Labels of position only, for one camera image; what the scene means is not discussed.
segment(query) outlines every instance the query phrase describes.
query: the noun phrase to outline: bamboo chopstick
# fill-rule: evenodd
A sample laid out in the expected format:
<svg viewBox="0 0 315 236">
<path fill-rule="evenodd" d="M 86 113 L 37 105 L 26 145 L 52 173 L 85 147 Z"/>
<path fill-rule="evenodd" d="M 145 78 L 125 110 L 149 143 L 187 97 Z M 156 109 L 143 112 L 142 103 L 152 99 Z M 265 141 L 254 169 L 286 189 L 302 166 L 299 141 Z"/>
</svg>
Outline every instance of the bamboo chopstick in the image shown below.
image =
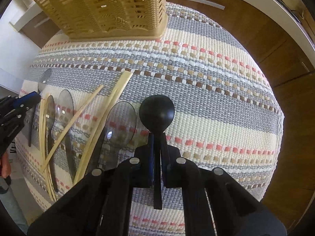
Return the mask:
<svg viewBox="0 0 315 236">
<path fill-rule="evenodd" d="M 94 151 L 95 145 L 97 143 L 98 138 L 105 126 L 107 116 L 112 109 L 112 107 L 116 104 L 117 100 L 119 99 L 121 93 L 125 89 L 126 85 L 128 84 L 131 76 L 133 73 L 129 71 L 124 71 L 120 76 L 118 82 L 114 86 L 113 90 L 111 91 L 110 96 L 107 98 L 104 106 L 102 106 L 103 114 L 97 119 L 94 128 L 90 134 L 90 137 L 85 145 L 80 164 L 74 178 L 73 185 L 77 184 L 85 175 L 86 169 L 89 165 L 89 161 L 91 159 L 92 153 Z"/>
<path fill-rule="evenodd" d="M 39 133 L 39 149 L 42 153 L 42 158 L 45 160 L 46 157 L 46 149 L 45 149 L 45 128 L 46 128 L 46 117 L 45 117 L 45 111 L 46 111 L 46 99 L 41 100 L 40 103 L 40 110 L 39 110 L 39 127 L 38 127 L 38 133 Z M 48 169 L 45 170 L 43 173 L 47 191 L 49 194 L 49 197 L 52 201 L 57 201 L 57 198 L 55 196 L 55 191 L 52 188 L 51 180 L 49 180 L 49 171 Z"/>
<path fill-rule="evenodd" d="M 60 136 L 58 137 L 58 139 L 56 140 L 54 146 L 52 147 L 48 157 L 46 158 L 46 160 L 44 161 L 40 172 L 43 173 L 45 168 L 48 165 L 48 162 L 50 161 L 51 157 L 53 156 L 53 154 L 55 153 L 55 151 L 57 150 L 60 142 L 62 141 L 62 139 L 64 138 L 64 136 L 66 135 L 66 133 L 69 131 L 69 129 L 71 128 L 71 126 L 74 124 L 74 122 L 79 118 L 80 114 L 84 111 L 84 109 L 88 106 L 88 104 L 96 97 L 96 95 L 101 91 L 101 89 L 104 87 L 104 85 L 100 85 L 95 91 L 94 93 L 87 99 L 87 101 L 80 107 L 80 109 L 75 113 L 75 115 L 73 116 L 73 118 L 69 121 L 68 125 L 65 127 L 65 129 L 62 131 L 62 133 L 60 134 Z"/>
</svg>

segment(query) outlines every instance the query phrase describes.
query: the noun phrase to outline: woven basket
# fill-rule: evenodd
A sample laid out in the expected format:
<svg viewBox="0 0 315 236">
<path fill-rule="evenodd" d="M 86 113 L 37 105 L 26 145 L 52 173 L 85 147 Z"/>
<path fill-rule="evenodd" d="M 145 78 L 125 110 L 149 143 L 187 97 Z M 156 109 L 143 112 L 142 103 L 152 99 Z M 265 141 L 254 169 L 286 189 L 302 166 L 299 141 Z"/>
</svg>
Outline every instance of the woven basket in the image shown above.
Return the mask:
<svg viewBox="0 0 315 236">
<path fill-rule="evenodd" d="M 34 0 L 74 41 L 154 40 L 165 31 L 165 0 Z"/>
</svg>

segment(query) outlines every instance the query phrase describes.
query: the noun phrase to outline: striped woven rug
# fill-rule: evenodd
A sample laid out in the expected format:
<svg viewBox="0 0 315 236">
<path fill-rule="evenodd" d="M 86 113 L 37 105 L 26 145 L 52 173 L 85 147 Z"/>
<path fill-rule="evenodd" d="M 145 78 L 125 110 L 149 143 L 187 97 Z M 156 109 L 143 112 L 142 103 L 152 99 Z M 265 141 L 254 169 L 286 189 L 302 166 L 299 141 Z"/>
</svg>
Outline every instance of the striped woven rug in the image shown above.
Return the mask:
<svg viewBox="0 0 315 236">
<path fill-rule="evenodd" d="M 199 167 L 221 167 L 260 200 L 276 168 L 283 132 L 283 113 L 257 64 L 225 29 L 190 8 L 167 3 L 168 25 L 154 41 L 70 42 L 57 33 L 31 65 L 21 95 L 37 90 L 47 68 L 52 75 L 42 96 L 57 100 L 63 89 L 73 96 L 75 109 L 100 85 L 105 87 L 70 130 L 76 163 L 89 137 L 100 107 L 121 72 L 134 73 L 120 96 L 139 111 L 148 96 L 163 94 L 175 104 L 175 118 L 166 130 L 168 144 Z M 16 139 L 17 152 L 31 193 L 42 207 L 52 201 L 46 191 L 38 149 L 38 115 L 33 125 L 32 146 L 27 146 L 29 127 Z M 62 131 L 58 119 L 53 127 L 56 140 Z M 148 131 L 137 121 L 131 143 L 119 152 L 119 161 L 133 155 L 146 143 Z M 104 143 L 100 167 L 106 164 Z M 72 187 L 62 143 L 54 155 L 61 197 Z M 130 235 L 185 234 L 180 189 L 162 187 L 163 210 L 153 209 L 152 189 L 136 188 L 130 217 Z"/>
</svg>

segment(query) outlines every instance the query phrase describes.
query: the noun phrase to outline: white countertop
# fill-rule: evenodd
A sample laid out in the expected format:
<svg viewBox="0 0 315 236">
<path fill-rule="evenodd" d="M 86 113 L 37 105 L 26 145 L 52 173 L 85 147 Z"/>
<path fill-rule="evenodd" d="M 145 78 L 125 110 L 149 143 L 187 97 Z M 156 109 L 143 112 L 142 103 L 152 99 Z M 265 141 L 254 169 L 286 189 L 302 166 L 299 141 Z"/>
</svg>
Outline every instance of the white countertop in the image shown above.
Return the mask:
<svg viewBox="0 0 315 236">
<path fill-rule="evenodd" d="M 305 29 L 277 0 L 243 0 L 265 13 L 300 46 L 315 68 L 315 47 Z"/>
</svg>

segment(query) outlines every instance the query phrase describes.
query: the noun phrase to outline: white wall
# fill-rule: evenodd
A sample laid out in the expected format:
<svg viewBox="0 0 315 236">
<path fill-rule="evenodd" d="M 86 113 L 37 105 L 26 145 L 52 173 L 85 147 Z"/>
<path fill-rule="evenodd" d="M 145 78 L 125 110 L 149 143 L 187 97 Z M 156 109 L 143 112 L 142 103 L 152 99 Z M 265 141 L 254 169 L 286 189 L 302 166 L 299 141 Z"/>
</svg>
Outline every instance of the white wall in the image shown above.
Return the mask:
<svg viewBox="0 0 315 236">
<path fill-rule="evenodd" d="M 9 21 L 22 8 L 14 0 L 0 19 L 0 86 L 19 92 L 40 48 L 28 37 L 16 32 Z"/>
</svg>

